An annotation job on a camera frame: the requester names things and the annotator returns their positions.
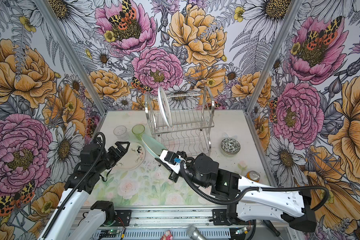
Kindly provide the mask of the cream white plate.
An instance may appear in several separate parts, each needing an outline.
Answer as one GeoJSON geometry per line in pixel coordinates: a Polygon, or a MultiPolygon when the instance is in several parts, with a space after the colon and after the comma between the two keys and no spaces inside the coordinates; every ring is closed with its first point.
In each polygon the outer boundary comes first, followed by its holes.
{"type": "Polygon", "coordinates": [[[116,169],[122,171],[133,170],[143,163],[145,155],[144,147],[140,143],[132,142],[126,155],[117,162],[116,169]]]}

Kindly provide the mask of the clear glass cup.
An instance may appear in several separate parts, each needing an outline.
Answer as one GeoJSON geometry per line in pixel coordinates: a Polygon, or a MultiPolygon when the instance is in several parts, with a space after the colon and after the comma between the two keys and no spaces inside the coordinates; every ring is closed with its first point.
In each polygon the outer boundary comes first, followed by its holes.
{"type": "Polygon", "coordinates": [[[126,140],[128,138],[128,129],[125,126],[117,126],[113,130],[118,140],[126,140]]]}

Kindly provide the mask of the mint green plate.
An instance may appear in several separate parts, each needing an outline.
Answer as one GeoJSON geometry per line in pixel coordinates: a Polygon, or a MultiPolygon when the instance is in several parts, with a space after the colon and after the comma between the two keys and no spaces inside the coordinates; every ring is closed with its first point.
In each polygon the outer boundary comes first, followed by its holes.
{"type": "Polygon", "coordinates": [[[142,141],[144,143],[144,146],[145,146],[146,150],[155,159],[160,159],[160,160],[165,159],[165,157],[166,157],[166,155],[168,153],[168,149],[163,144],[161,144],[156,139],[154,139],[153,137],[148,136],[146,134],[143,134],[142,141]]]}

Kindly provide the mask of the green tinted glass cup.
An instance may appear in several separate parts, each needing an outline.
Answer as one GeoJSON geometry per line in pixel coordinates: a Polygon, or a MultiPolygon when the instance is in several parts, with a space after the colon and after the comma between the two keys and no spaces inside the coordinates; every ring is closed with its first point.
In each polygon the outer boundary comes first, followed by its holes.
{"type": "Polygon", "coordinates": [[[132,128],[132,133],[134,134],[134,136],[138,139],[138,140],[142,140],[142,137],[145,133],[145,126],[142,124],[138,124],[133,126],[132,128]]]}

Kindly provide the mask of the chrome two-tier dish rack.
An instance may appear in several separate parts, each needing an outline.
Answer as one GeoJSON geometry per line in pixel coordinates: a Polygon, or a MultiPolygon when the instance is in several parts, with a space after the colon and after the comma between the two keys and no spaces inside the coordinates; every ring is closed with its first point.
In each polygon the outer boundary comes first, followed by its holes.
{"type": "Polygon", "coordinates": [[[211,130],[215,126],[215,100],[209,87],[201,92],[166,94],[169,102],[198,100],[198,107],[171,108],[173,126],[167,127],[159,110],[158,97],[145,94],[145,113],[151,135],[173,152],[184,151],[196,157],[200,153],[211,154],[211,130]]]}

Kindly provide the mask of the pink black patterned bowl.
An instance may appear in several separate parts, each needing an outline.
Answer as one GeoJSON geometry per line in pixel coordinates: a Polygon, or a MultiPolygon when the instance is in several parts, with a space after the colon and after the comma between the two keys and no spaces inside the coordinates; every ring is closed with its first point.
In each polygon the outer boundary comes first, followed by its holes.
{"type": "Polygon", "coordinates": [[[241,150],[241,145],[233,138],[225,138],[221,141],[221,149],[223,153],[234,156],[241,150]]]}

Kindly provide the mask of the watermelon pattern plate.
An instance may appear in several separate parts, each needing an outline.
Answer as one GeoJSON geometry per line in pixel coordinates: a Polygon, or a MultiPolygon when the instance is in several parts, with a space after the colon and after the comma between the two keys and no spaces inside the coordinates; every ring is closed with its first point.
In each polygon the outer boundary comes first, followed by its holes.
{"type": "Polygon", "coordinates": [[[159,110],[161,112],[165,124],[167,125],[167,127],[171,128],[173,126],[172,112],[169,105],[169,101],[167,99],[167,95],[162,87],[159,87],[158,90],[158,103],[159,103],[159,110]]]}

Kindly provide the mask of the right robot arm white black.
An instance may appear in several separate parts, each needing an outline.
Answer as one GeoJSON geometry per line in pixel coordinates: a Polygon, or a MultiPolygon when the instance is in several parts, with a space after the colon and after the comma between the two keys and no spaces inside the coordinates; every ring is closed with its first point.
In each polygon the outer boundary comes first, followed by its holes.
{"type": "Polygon", "coordinates": [[[170,172],[171,181],[183,178],[202,199],[226,206],[223,218],[228,225],[263,220],[287,223],[301,232],[316,229],[315,210],[306,187],[279,189],[260,184],[220,169],[219,163],[204,153],[193,158],[185,152],[161,150],[153,156],[170,172]]]}

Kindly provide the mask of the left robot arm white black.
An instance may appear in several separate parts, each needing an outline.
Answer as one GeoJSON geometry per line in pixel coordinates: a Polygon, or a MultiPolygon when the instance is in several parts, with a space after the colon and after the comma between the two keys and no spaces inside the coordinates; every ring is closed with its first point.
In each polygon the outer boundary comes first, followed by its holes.
{"type": "Polygon", "coordinates": [[[65,240],[82,205],[92,193],[105,170],[111,170],[128,152],[130,142],[116,142],[108,150],[104,140],[97,139],[84,146],[81,162],[65,184],[65,190],[40,240],[65,240]]]}

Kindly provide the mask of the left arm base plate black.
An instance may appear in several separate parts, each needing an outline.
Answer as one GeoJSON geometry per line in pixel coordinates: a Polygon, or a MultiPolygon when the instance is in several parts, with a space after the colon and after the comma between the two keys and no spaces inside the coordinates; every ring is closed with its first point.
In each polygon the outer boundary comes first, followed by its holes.
{"type": "Polygon", "coordinates": [[[128,227],[132,218],[131,210],[114,210],[113,213],[106,214],[106,227],[128,227]]]}

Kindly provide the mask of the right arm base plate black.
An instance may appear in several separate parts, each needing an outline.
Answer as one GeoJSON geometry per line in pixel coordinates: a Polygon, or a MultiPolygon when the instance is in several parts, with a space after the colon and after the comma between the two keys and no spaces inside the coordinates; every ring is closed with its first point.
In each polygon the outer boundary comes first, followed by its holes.
{"type": "Polygon", "coordinates": [[[211,222],[214,226],[236,225],[237,214],[233,212],[233,209],[213,209],[211,222]]]}

